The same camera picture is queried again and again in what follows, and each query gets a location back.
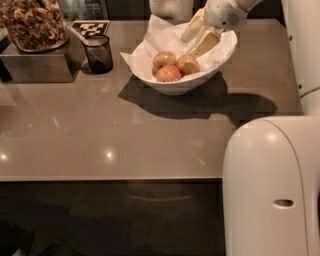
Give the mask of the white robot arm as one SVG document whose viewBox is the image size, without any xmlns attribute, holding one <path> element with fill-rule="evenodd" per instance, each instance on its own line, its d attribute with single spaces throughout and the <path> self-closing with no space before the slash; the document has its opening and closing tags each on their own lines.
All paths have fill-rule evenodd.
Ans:
<svg viewBox="0 0 320 256">
<path fill-rule="evenodd" d="M 320 0 L 281 0 L 303 113 L 253 120 L 223 163 L 226 256 L 320 256 Z"/>
</svg>

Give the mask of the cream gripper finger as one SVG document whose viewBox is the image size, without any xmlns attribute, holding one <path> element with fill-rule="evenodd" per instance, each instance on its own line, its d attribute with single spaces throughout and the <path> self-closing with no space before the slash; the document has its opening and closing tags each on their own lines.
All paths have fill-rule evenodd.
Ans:
<svg viewBox="0 0 320 256">
<path fill-rule="evenodd" d="M 191 41 L 198 43 L 205 32 L 206 26 L 205 9 L 201 8 L 189 21 L 187 28 L 180 37 L 180 40 L 183 43 L 189 43 Z"/>
<path fill-rule="evenodd" d="M 220 42 L 221 34 L 213 29 L 205 30 L 191 46 L 187 54 L 194 58 L 199 58 L 214 48 Z"/>
</svg>

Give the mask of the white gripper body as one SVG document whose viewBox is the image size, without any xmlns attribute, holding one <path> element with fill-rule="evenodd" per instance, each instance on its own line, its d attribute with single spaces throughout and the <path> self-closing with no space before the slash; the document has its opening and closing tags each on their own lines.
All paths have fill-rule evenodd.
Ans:
<svg viewBox="0 0 320 256">
<path fill-rule="evenodd" d="M 207 0 L 204 19 L 208 27 L 232 30 L 247 18 L 249 0 Z"/>
</svg>

